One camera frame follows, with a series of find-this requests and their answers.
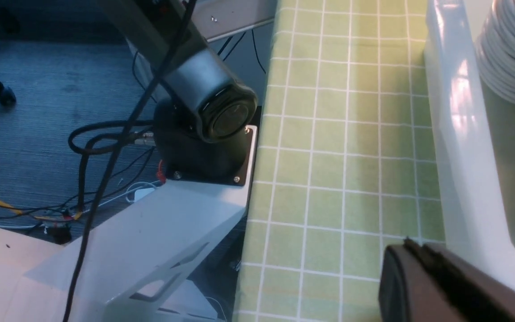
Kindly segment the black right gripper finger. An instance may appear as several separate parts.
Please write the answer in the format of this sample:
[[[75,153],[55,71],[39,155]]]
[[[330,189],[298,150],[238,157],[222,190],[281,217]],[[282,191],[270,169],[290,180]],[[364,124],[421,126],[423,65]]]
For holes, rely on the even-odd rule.
[[[515,322],[515,291],[445,247],[405,238],[384,249],[384,322]]]

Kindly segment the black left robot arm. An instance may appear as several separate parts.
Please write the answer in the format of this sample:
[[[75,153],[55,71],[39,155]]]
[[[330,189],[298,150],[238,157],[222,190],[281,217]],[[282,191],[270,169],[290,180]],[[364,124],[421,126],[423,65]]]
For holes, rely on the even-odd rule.
[[[164,176],[241,185],[249,155],[246,126],[255,92],[209,47],[191,18],[194,0],[99,0],[114,26],[148,61],[147,97],[159,86],[153,140]]]

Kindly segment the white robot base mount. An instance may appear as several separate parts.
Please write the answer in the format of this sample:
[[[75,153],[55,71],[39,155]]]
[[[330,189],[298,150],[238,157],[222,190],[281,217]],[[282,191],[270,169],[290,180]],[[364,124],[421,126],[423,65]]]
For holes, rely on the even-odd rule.
[[[189,275],[246,213],[258,129],[242,186],[167,180],[92,229],[70,322],[213,322]]]

